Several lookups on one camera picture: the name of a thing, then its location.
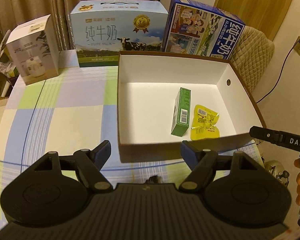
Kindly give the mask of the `metal alarm clock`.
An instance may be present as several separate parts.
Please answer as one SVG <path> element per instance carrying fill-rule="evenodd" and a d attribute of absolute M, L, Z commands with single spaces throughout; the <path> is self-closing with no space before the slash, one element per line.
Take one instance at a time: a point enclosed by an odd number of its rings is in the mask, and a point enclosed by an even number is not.
<path fill-rule="evenodd" d="M 284 166 L 277 160 L 270 160 L 264 163 L 264 168 L 274 176 L 282 185 L 288 187 L 289 172 L 285 170 Z"/>

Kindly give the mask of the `yellow snack packet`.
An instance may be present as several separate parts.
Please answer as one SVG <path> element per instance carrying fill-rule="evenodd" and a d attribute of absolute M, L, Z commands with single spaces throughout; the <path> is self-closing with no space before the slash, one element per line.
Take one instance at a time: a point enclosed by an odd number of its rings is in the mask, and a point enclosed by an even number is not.
<path fill-rule="evenodd" d="M 196 105 L 191 125 L 190 138 L 192 141 L 207 138 L 219 138 L 220 132 L 216 127 L 219 114 L 202 105 Z"/>

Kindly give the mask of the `green small carton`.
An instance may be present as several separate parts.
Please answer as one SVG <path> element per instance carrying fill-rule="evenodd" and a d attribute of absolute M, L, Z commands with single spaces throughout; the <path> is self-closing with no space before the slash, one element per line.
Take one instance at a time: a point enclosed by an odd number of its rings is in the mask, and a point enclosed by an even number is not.
<path fill-rule="evenodd" d="M 171 135 L 182 137 L 189 128 L 191 91 L 180 87 L 175 99 Z"/>

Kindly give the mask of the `checkered bed sheet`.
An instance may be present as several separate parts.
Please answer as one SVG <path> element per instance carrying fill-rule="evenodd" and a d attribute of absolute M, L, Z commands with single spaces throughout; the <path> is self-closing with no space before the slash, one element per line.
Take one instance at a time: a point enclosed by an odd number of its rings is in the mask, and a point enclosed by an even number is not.
<path fill-rule="evenodd" d="M 118 66 L 79 67 L 76 52 L 60 54 L 57 77 L 25 85 L 18 79 L 0 123 L 0 195 L 3 189 L 46 152 L 71 155 L 111 143 L 111 156 L 102 173 L 112 184 L 143 183 L 157 175 L 180 184 L 189 173 L 181 157 L 172 160 L 124 163 L 117 137 Z M 252 156 L 250 140 L 242 146 Z M 0 207 L 0 229 L 7 223 Z"/>

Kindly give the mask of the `brown open cardboard box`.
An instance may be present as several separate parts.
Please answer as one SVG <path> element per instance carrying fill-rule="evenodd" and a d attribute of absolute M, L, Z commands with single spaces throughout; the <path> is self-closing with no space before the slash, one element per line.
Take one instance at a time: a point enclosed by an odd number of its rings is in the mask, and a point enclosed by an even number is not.
<path fill-rule="evenodd" d="M 194 141 L 198 149 L 222 152 L 240 148 L 253 126 L 265 126 L 247 85 L 228 60 L 197 55 L 122 51 L 117 79 L 117 137 L 124 163 L 180 158 L 182 141 L 171 134 L 179 89 L 191 92 L 191 107 L 219 114 L 216 139 Z"/>

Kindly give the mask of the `beige quilted cushion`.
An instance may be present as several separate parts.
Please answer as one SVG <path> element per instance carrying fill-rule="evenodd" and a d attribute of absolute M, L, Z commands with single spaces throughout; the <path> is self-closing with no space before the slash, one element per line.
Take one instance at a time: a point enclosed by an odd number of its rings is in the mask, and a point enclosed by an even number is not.
<path fill-rule="evenodd" d="M 229 60 L 239 72 L 241 78 L 252 92 L 268 64 L 275 50 L 275 44 L 266 35 L 250 26 L 245 26 L 236 43 Z"/>

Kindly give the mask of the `cardboard box with tissues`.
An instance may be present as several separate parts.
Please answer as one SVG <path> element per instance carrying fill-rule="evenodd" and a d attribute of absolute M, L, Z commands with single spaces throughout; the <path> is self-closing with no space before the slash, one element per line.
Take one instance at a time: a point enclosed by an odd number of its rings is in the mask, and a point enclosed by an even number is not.
<path fill-rule="evenodd" d="M 11 87 L 14 86 L 19 72 L 12 62 L 6 43 L 11 34 L 8 30 L 2 35 L 0 30 L 0 97 L 5 97 Z"/>

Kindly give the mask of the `white appliance box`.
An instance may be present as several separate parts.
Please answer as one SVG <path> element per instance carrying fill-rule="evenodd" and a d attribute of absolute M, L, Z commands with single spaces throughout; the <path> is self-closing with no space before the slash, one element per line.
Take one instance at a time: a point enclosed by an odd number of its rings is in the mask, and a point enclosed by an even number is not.
<path fill-rule="evenodd" d="M 6 47 L 26 85 L 58 76 L 59 49 L 51 15 L 18 25 Z"/>

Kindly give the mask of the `light blue milk carton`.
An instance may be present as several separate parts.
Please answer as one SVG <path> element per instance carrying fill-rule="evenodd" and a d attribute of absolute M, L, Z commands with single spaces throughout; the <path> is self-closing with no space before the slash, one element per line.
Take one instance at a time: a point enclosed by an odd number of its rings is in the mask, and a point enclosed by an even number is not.
<path fill-rule="evenodd" d="M 122 50 L 160 51 L 167 17 L 158 1 L 80 1 L 70 14 L 79 66 L 115 66 Z"/>

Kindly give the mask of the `dark blue milk carton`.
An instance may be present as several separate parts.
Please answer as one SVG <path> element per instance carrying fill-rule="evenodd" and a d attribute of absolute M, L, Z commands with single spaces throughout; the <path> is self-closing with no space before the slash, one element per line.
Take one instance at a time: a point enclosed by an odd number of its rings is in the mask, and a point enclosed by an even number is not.
<path fill-rule="evenodd" d="M 171 0 L 162 49 L 227 60 L 244 28 L 240 18 L 222 9 L 193 0 Z"/>

